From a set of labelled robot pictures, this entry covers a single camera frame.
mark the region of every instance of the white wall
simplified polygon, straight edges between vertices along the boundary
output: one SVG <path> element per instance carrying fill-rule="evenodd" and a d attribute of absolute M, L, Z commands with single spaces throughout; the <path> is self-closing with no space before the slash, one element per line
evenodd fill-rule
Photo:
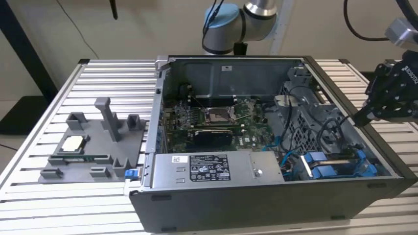
<path fill-rule="evenodd" d="M 41 95 L 41 91 L 0 31 L 0 101 L 17 101 L 26 95 Z"/>
<path fill-rule="evenodd" d="M 418 0 L 412 0 L 418 11 Z M 284 55 L 312 55 L 316 59 L 347 58 L 363 71 L 375 71 L 385 59 L 400 59 L 404 49 L 391 42 L 367 42 L 349 31 L 344 0 L 297 0 L 282 45 Z M 395 0 L 349 0 L 349 17 L 357 32 L 384 37 L 392 21 L 403 16 Z"/>
<path fill-rule="evenodd" d="M 55 0 L 10 0 L 10 5 L 58 85 L 81 58 L 94 58 Z M 160 54 L 202 54 L 205 10 L 212 0 L 61 0 L 101 59 L 156 59 Z M 229 0 L 242 6 L 246 0 Z M 272 41 L 250 43 L 268 54 Z"/>
<path fill-rule="evenodd" d="M 57 0 L 10 0 L 47 70 L 61 86 L 81 58 L 94 58 Z M 212 0 L 118 0 L 114 20 L 107 0 L 61 0 L 101 59 L 154 59 L 160 54 L 202 54 L 205 10 Z M 240 6 L 246 0 L 228 0 Z M 395 0 L 351 0 L 356 29 L 384 36 L 401 15 Z M 252 42 L 249 54 L 269 54 L 272 40 Z M 282 55 L 348 58 L 361 70 L 375 70 L 404 50 L 389 42 L 356 38 L 344 23 L 343 0 L 296 0 Z"/>

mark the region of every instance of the gray 3d-printed holder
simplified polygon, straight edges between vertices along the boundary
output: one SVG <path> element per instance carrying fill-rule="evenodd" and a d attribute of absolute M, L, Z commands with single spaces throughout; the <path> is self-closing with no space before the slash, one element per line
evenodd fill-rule
<path fill-rule="evenodd" d="M 70 114 L 69 129 L 41 172 L 41 183 L 125 181 L 125 171 L 137 166 L 146 121 L 140 115 L 118 120 L 110 103 L 109 97 L 95 102 L 103 120 L 87 120 L 83 113 Z M 65 151 L 63 144 L 71 136 L 82 136 L 83 144 L 75 151 Z"/>

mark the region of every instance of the wire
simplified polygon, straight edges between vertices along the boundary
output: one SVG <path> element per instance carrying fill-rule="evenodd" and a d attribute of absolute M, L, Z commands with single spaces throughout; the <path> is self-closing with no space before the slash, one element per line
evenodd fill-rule
<path fill-rule="evenodd" d="M 268 144 L 264 147 L 262 151 L 268 151 L 268 148 L 270 148 L 270 147 L 278 147 L 280 146 L 280 142 L 281 142 L 281 137 L 280 136 L 274 137 L 274 144 Z"/>
<path fill-rule="evenodd" d="M 2 147 L 5 147 L 5 148 L 9 148 L 9 149 L 11 149 L 11 150 L 18 151 L 18 149 L 17 149 L 17 148 L 13 148 L 11 146 L 7 146 L 7 145 L 5 145 L 5 144 L 0 144 L 0 146 L 2 146 Z"/>
<path fill-rule="evenodd" d="M 285 124 L 285 129 L 284 129 L 284 132 L 282 132 L 282 135 L 281 135 L 281 148 L 288 152 L 289 150 L 285 148 L 284 146 L 284 139 L 285 139 L 285 135 L 286 135 L 286 132 L 289 130 L 289 127 L 290 127 L 290 121 L 292 121 L 292 118 L 293 118 L 293 103 L 290 101 L 290 95 L 288 95 L 288 99 L 289 99 L 289 112 L 288 112 L 288 121 L 286 121 L 286 124 Z"/>
<path fill-rule="evenodd" d="M 213 4 L 213 6 L 212 6 L 212 8 L 210 8 L 210 11 L 209 11 L 208 20 L 205 21 L 205 25 L 204 25 L 204 29 L 202 29 L 202 33 L 204 33 L 204 34 L 205 34 L 205 29 L 206 29 L 206 27 L 208 27 L 208 25 L 209 25 L 210 15 L 212 15 L 212 11 L 213 11 L 214 8 L 216 8 L 216 5 L 217 5 L 217 0 L 214 1 L 214 4 Z"/>
<path fill-rule="evenodd" d="M 355 34 L 355 36 L 357 36 L 360 39 L 363 39 L 365 41 L 371 41 L 371 42 L 389 41 L 389 38 L 369 38 L 369 37 L 361 36 L 360 33 L 357 33 L 357 31 L 355 30 L 353 25 L 351 23 L 351 20 L 349 20 L 348 2 L 349 2 L 349 0 L 345 0 L 345 2 L 344 2 L 344 15 L 345 15 L 345 21 L 347 21 L 348 28 L 349 28 L 351 32 Z"/>
<path fill-rule="evenodd" d="M 206 107 L 204 106 L 204 104 L 198 101 L 197 97 L 194 97 L 193 95 L 192 95 L 192 97 L 196 99 L 196 101 L 197 101 L 198 104 L 202 106 L 202 108 L 206 109 Z"/>
<path fill-rule="evenodd" d="M 418 15 L 412 7 L 411 1 L 397 0 L 397 3 L 405 15 L 405 18 L 408 19 L 416 30 L 418 30 Z"/>
<path fill-rule="evenodd" d="M 343 132 L 340 122 L 339 122 L 337 119 L 331 118 L 329 120 L 326 120 L 326 122 L 325 122 L 325 124 L 324 124 L 324 126 L 321 127 L 321 130 L 320 130 L 320 132 L 318 132 L 318 135 L 317 135 L 317 143 L 318 143 L 318 145 L 320 145 L 322 148 L 325 148 L 325 149 L 328 150 L 328 152 L 331 152 L 331 150 L 329 150 L 329 149 L 326 148 L 326 146 L 322 144 L 321 138 L 322 138 L 322 134 L 324 134 L 325 130 L 332 129 L 332 128 L 328 128 L 328 124 L 329 124 L 331 122 L 335 122 L 335 123 L 336 123 L 336 125 L 337 125 L 337 130 L 339 130 L 339 133 L 340 133 L 340 135 L 341 135 L 341 146 L 340 146 L 340 148 L 343 148 L 343 144 L 345 143 L 345 134 L 344 134 L 344 132 Z"/>
<path fill-rule="evenodd" d="M 345 116 L 345 118 L 340 121 L 340 125 L 343 125 L 345 123 L 345 121 L 349 119 L 349 115 Z"/>
<path fill-rule="evenodd" d="M 294 90 L 294 88 L 306 88 L 306 89 L 309 89 L 309 90 L 313 90 L 310 87 L 308 87 L 308 86 L 294 86 L 290 90 L 289 90 L 289 95 L 292 95 L 293 97 L 296 97 L 296 98 L 298 98 L 298 99 L 301 99 L 297 95 L 294 95 L 294 94 L 292 94 L 292 92 L 293 92 L 293 90 Z M 316 118 L 316 116 L 313 115 L 313 113 L 312 113 L 312 111 L 309 110 L 309 108 L 306 108 L 306 112 L 308 112 L 308 115 L 310 116 L 310 118 L 320 124 L 320 125 L 322 125 L 324 124 L 324 122 L 325 122 L 325 120 L 318 120 L 317 118 Z"/>
<path fill-rule="evenodd" d="M 286 163 L 286 161 L 288 161 L 289 156 L 294 153 L 294 151 L 296 151 L 298 148 L 300 148 L 300 147 L 297 147 L 296 149 L 290 150 L 290 151 L 286 153 L 286 155 L 285 155 L 285 157 L 284 157 L 284 161 L 282 161 L 282 163 L 281 163 L 281 167 L 285 166 L 285 163 Z"/>
<path fill-rule="evenodd" d="M 87 43 L 87 41 L 86 41 L 86 39 L 85 39 L 85 36 L 83 36 L 83 33 L 82 33 L 82 31 L 81 31 L 81 29 L 79 29 L 79 27 L 78 27 L 77 23 L 74 23 L 74 20 L 73 20 L 73 18 L 70 17 L 70 15 L 69 15 L 69 13 L 67 13 L 67 11 L 66 11 L 66 9 L 65 9 L 65 7 L 63 7 L 63 5 L 62 5 L 61 1 L 59 1 L 59 0 L 57 0 L 57 2 L 58 2 L 58 4 L 61 5 L 61 8 L 62 8 L 62 10 L 63 10 L 65 14 L 67 15 L 67 17 L 69 17 L 70 21 L 73 22 L 74 26 L 77 27 L 77 30 L 79 31 L 79 34 L 81 34 L 82 39 L 83 39 L 83 42 L 86 43 L 86 45 L 87 45 L 87 46 L 89 46 L 89 48 L 91 49 L 91 51 L 93 51 L 93 53 L 95 54 L 97 58 L 98 58 L 98 59 L 101 59 L 101 58 L 99 58 L 99 56 L 98 56 L 98 53 L 94 51 L 94 49 L 91 48 L 90 44 Z"/>
<path fill-rule="evenodd" d="M 217 5 L 217 0 L 212 6 L 212 9 L 210 9 L 210 12 L 209 12 L 209 17 L 208 17 L 208 20 L 206 20 L 206 23 L 205 23 L 205 26 L 204 26 L 204 37 L 202 37 L 202 47 L 205 47 L 205 44 L 204 44 L 204 41 L 205 41 L 205 38 L 208 36 L 208 32 L 210 30 L 210 24 L 214 22 L 216 18 L 217 18 L 217 15 L 218 15 L 218 12 L 220 12 L 220 9 L 221 9 L 221 6 L 224 4 L 224 1 L 225 0 L 221 0 L 221 4 L 218 5 L 216 11 L 214 11 L 214 14 L 212 15 L 212 11 L 214 10 L 216 8 L 216 5 Z"/>
<path fill-rule="evenodd" d="M 292 149 L 289 151 L 293 151 L 293 154 L 296 154 L 294 152 L 297 151 L 298 148 L 302 148 L 302 144 L 297 148 L 294 148 L 294 149 Z"/>

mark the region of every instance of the green circuit board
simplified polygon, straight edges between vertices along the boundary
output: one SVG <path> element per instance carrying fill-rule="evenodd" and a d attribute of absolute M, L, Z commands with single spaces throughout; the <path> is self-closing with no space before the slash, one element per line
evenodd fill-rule
<path fill-rule="evenodd" d="M 256 100 L 238 99 L 232 107 L 209 109 L 182 105 L 165 112 L 170 153 L 262 151 L 268 144 L 274 143 L 262 105 L 257 104 Z M 200 130 L 232 131 L 232 144 L 213 148 L 194 147 L 194 133 Z"/>

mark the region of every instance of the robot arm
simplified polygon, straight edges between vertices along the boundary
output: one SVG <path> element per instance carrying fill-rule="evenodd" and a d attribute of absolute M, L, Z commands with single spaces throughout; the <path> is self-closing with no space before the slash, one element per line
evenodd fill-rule
<path fill-rule="evenodd" d="M 277 0 L 250 0 L 242 9 L 221 2 L 214 11 L 206 11 L 202 47 L 206 54 L 233 52 L 236 43 L 266 38 L 277 22 Z"/>
<path fill-rule="evenodd" d="M 368 100 L 353 116 L 359 127 L 375 119 L 389 122 L 418 120 L 418 16 L 408 0 L 397 2 L 407 19 L 396 19 L 385 35 L 408 51 L 399 63 L 387 62 L 376 68 L 376 79 L 367 89 Z"/>

